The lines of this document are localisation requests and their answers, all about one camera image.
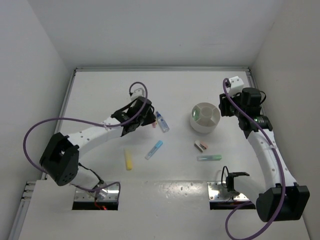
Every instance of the white round container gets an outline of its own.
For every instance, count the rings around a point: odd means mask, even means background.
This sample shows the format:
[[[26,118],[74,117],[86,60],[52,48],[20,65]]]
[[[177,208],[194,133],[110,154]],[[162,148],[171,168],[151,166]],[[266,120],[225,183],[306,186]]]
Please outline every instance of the white round container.
[[[191,111],[190,124],[198,133],[211,133],[216,128],[219,121],[220,111],[211,103],[198,103]]]

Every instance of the gray wall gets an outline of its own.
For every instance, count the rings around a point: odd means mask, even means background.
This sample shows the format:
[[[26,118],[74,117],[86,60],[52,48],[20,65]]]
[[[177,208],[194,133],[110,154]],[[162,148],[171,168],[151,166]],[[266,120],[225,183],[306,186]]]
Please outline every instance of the gray wall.
[[[282,0],[28,0],[79,66],[249,66]]]
[[[59,114],[71,75],[27,0],[0,3],[0,240],[9,236],[26,181],[35,170],[23,154],[34,123]],[[30,135],[27,149],[39,161],[55,124]]]
[[[320,239],[319,0],[287,0],[252,68],[283,158],[311,194],[304,220]]]

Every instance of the robotic arm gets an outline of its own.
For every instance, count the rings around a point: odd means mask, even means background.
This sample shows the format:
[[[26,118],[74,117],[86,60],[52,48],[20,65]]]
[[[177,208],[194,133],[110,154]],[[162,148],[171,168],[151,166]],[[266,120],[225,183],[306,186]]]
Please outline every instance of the robotic arm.
[[[135,131],[139,126],[152,124],[156,121],[152,102],[137,89],[131,95],[132,102],[115,111],[104,120],[101,126],[93,126],[85,130],[62,135],[54,134],[40,159],[40,165],[52,177],[58,186],[72,184],[92,190],[101,184],[101,179],[95,172],[85,168],[79,159],[93,148],[115,138]],[[146,104],[140,114],[131,122],[118,127],[109,128],[110,125],[119,125],[132,118]]]
[[[266,132],[273,143],[273,146],[269,145],[262,132],[230,103],[226,94],[220,95],[221,116],[238,118],[239,127],[258,158],[265,181],[265,186],[261,186],[246,172],[231,172],[226,178],[227,190],[246,195],[255,204],[260,219],[268,222],[279,205],[282,191],[279,166],[272,149],[274,148],[282,164],[286,186],[284,203],[275,221],[300,219],[310,193],[307,186],[299,186],[289,172],[277,148],[273,127],[268,117],[260,113],[265,98],[262,100],[261,91],[256,88],[244,88],[244,83],[238,76],[230,78],[227,87],[235,104]]]

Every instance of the purple cable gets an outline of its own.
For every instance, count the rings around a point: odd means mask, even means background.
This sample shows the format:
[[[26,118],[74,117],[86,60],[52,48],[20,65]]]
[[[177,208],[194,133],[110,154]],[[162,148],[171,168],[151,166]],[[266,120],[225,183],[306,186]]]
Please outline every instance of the purple cable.
[[[130,119],[128,119],[127,121],[124,121],[122,123],[119,123],[119,124],[114,124],[114,125],[108,125],[108,128],[116,128],[116,127],[120,127],[120,126],[124,126],[126,124],[129,124],[130,122],[132,122],[141,112],[142,110],[144,109],[145,105],[147,104],[147,100],[148,100],[148,89],[146,87],[146,85],[140,81],[136,81],[134,83],[131,84],[131,86],[129,87],[129,93],[131,93],[131,88],[136,85],[136,84],[140,84],[143,86],[144,88],[144,91],[145,91],[145,100],[141,106],[141,108],[139,109],[139,111],[133,116],[131,117]],[[41,125],[41,124],[44,124],[44,123],[47,123],[47,122],[51,122],[51,121],[57,121],[57,120],[67,120],[67,121],[73,121],[73,122],[78,122],[78,123],[84,123],[84,124],[90,124],[90,125],[93,125],[93,126],[97,126],[97,127],[102,127],[104,128],[105,125],[101,124],[101,123],[96,123],[96,122],[92,122],[92,121],[86,121],[86,120],[81,120],[81,119],[76,119],[76,118],[70,118],[70,117],[53,117],[53,118],[48,118],[48,119],[45,119],[45,120],[42,120],[38,123],[36,123],[35,125],[33,125],[25,134],[24,138],[23,138],[23,152],[24,152],[24,155],[26,157],[26,159],[29,161],[29,163],[34,166],[36,169],[38,169],[39,171],[47,174],[47,172],[42,168],[42,167],[39,167],[37,166],[32,160],[31,158],[29,157],[28,155],[28,152],[27,152],[27,138],[29,136],[29,134],[31,133],[31,131],[33,129],[35,129],[37,126]],[[84,190],[84,191],[88,191],[88,192],[97,192],[97,191],[100,191],[101,189],[104,189],[106,188],[106,186],[102,186],[102,187],[99,187],[99,188],[95,188],[95,189],[87,189],[87,188],[84,188],[84,187],[81,187],[81,186],[76,186],[77,188],[81,189],[81,190]]]
[[[228,78],[225,78],[223,80],[223,83],[222,83],[222,86],[223,86],[223,91],[224,91],[224,94],[226,96],[226,98],[229,100],[229,102],[235,107],[235,109],[237,109],[243,116],[245,116],[245,118],[247,118],[250,122],[252,122],[261,132],[262,134],[265,136],[266,140],[268,141],[269,145],[270,146],[273,146],[273,143],[272,141],[270,140],[270,138],[268,137],[268,135],[266,134],[266,132],[249,116],[247,115],[244,111],[241,110],[240,107],[237,106],[237,104],[231,99],[230,95],[228,94],[227,92],[227,87],[226,87],[226,83],[229,81]],[[229,222],[229,219],[230,217],[232,216],[232,214],[235,213],[236,210],[250,204],[250,202],[245,202],[239,206],[237,206],[235,209],[233,209],[230,214],[226,217],[226,220],[225,220],[225,231],[226,231],[226,234],[229,236],[229,238],[231,238],[232,240],[252,240],[252,239],[255,239],[256,237],[260,236],[265,230],[268,229],[268,227],[272,224],[272,222],[276,219],[277,215],[279,214],[281,208],[282,208],[282,205],[284,204],[284,201],[285,201],[285,194],[286,194],[286,181],[285,181],[285,173],[284,173],[284,170],[282,168],[282,164],[281,164],[281,161],[280,161],[280,157],[277,153],[277,150],[272,148],[272,151],[274,153],[274,156],[275,156],[275,160],[278,164],[278,167],[279,167],[279,171],[280,171],[280,179],[281,179],[281,185],[282,185],[282,188],[281,188],[281,198],[280,198],[280,202],[279,202],[279,205],[278,207],[276,208],[276,210],[274,211],[272,217],[270,218],[270,220],[258,231],[256,232],[255,234],[251,235],[251,236],[248,236],[246,238],[235,238],[233,237],[230,232],[229,232],[229,229],[228,229],[228,222]]]

